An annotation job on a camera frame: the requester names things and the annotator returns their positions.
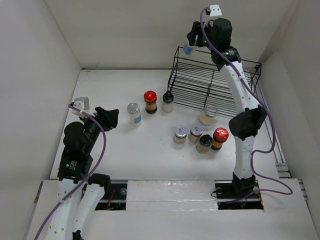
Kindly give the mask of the tall jar blue label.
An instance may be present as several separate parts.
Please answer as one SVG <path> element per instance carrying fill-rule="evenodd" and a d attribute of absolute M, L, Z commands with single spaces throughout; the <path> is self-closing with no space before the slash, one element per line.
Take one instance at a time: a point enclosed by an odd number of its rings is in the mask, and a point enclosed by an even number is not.
<path fill-rule="evenodd" d="M 195 50 L 195 47 L 194 46 L 190 46 L 189 41 L 186 40 L 184 45 L 183 45 L 183 48 L 182 48 L 183 57 L 184 58 L 189 58 L 193 54 L 194 50 Z"/>
<path fill-rule="evenodd" d="M 127 112 L 130 116 L 130 123 L 134 127 L 139 127 L 142 124 L 142 116 L 140 107 L 137 103 L 131 102 L 127 105 Z"/>

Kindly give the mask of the red lid dark sauce jar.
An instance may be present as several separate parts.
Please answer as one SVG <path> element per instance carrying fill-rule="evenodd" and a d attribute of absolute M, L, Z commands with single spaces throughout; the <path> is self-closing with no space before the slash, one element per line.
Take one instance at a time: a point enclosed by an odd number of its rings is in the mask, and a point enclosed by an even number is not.
<path fill-rule="evenodd" d="M 158 107 L 157 107 L 157 94 L 152 91 L 148 90 L 143 95 L 144 102 L 145 102 L 145 110 L 148 114 L 154 114 Z"/>

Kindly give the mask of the black cap white powder bottle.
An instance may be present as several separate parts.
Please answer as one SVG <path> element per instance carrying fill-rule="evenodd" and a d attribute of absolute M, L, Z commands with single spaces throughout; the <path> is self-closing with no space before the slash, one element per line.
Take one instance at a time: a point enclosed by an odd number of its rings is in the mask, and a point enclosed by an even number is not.
<path fill-rule="evenodd" d="M 162 110 L 166 113 L 172 112 L 174 109 L 174 96 L 170 91 L 167 91 L 162 96 Z"/>

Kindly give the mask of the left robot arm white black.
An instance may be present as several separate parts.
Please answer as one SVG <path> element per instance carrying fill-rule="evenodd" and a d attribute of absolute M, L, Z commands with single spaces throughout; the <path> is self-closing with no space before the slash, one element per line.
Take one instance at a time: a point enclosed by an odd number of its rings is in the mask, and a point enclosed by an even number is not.
<path fill-rule="evenodd" d="M 64 129 L 64 149 L 58 168 L 57 204 L 47 216 L 50 220 L 46 240 L 80 240 L 99 201 L 111 194 L 110 176 L 95 173 L 91 151 L 100 135 L 107 146 L 106 132 L 118 125 L 120 111 L 96 107 L 90 114 L 77 108 L 79 121 Z"/>

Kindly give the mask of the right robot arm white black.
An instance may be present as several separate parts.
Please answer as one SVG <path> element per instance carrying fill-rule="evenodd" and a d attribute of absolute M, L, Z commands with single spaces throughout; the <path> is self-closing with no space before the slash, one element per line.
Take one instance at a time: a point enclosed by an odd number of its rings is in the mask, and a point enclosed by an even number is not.
<path fill-rule="evenodd" d="M 250 93 L 238 50 L 231 46 L 232 24 L 225 18 L 210 20 L 208 25 L 195 21 L 187 34 L 191 47 L 207 47 L 211 59 L 226 80 L 236 106 L 236 116 L 228 127 L 235 140 L 235 167 L 232 181 L 216 184 L 219 199 L 238 200 L 257 187 L 252 170 L 252 152 L 255 137 L 267 112 Z"/>

